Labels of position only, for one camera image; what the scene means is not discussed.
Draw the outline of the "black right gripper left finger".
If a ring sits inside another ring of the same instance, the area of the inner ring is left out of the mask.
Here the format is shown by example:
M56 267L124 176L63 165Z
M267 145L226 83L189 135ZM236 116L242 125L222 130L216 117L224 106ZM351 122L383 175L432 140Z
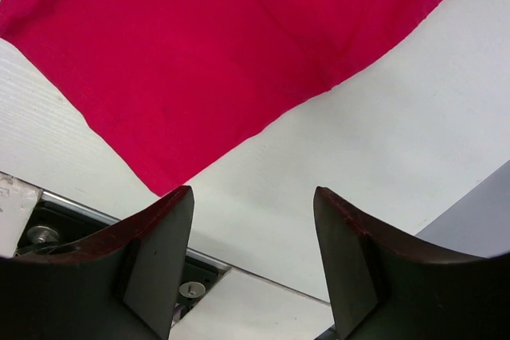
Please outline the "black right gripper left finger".
M168 338L193 212L181 186L90 236L2 259L2 338Z

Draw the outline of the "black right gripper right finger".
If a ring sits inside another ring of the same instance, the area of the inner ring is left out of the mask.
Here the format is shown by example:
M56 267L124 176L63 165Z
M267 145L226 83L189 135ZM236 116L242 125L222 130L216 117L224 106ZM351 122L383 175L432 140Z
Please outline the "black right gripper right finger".
M431 244L325 187L313 210L337 338L508 338L508 254Z

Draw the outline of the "red t shirt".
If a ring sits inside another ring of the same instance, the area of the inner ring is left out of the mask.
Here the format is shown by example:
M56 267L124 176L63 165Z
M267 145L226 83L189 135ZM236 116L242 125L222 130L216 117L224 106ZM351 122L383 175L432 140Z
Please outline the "red t shirt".
M164 195L443 0L1 0L1 36Z

